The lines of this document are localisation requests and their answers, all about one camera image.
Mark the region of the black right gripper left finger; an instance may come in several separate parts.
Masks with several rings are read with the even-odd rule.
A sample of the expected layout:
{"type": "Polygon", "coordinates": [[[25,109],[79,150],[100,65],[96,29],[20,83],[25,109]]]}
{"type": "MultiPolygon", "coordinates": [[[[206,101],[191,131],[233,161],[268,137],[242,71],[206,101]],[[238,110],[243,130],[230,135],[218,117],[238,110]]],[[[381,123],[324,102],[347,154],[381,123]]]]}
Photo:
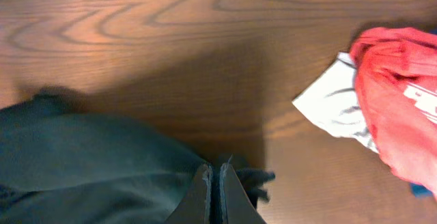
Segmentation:
{"type": "Polygon", "coordinates": [[[208,224],[210,222],[213,170],[201,165],[185,196],[165,224],[208,224]]]}

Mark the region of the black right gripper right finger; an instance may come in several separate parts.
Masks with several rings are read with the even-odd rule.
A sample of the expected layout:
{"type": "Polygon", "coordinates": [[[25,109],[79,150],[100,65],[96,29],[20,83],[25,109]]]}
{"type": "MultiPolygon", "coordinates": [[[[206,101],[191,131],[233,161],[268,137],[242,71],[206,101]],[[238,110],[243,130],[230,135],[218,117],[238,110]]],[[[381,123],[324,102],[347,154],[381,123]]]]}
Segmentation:
{"type": "Polygon", "coordinates": [[[218,189],[222,224],[266,224],[229,163],[222,164],[220,168],[218,189]]]}

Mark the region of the black t-shirt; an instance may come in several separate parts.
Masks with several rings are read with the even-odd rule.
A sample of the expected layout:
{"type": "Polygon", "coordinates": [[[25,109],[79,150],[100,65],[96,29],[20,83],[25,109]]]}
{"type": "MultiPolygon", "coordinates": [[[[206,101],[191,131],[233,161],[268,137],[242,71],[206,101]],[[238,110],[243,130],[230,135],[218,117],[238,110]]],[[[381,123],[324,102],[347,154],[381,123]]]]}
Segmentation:
{"type": "Polygon", "coordinates": [[[221,223],[224,163],[257,210],[272,172],[232,159],[214,165],[140,122],[76,113],[61,97],[40,93],[1,110],[1,222],[165,223],[197,169],[209,165],[209,223],[221,223]]]}

